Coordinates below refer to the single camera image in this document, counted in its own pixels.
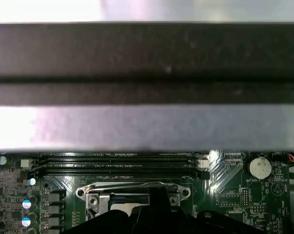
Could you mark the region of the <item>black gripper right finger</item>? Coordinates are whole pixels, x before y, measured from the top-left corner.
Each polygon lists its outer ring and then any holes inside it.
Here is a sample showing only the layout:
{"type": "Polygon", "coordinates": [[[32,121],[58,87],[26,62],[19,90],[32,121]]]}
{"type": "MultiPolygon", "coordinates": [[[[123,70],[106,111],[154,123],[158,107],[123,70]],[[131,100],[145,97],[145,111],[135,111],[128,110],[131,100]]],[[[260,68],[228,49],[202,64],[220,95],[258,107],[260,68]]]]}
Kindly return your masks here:
{"type": "Polygon", "coordinates": [[[202,211],[196,217],[180,206],[172,206],[165,187],[158,190],[160,234],[263,234],[264,231],[214,211],[202,211]]]}

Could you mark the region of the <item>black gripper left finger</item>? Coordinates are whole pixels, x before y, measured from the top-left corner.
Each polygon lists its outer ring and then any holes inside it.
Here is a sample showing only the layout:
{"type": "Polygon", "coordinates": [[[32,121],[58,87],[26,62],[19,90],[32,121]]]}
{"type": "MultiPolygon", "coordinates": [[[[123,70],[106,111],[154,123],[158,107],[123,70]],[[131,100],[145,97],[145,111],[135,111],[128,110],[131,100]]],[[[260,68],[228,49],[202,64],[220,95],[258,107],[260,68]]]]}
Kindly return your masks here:
{"type": "Polygon", "coordinates": [[[127,215],[121,210],[110,210],[65,234],[159,234],[161,233],[161,188],[149,190],[149,204],[137,206],[127,215]]]}

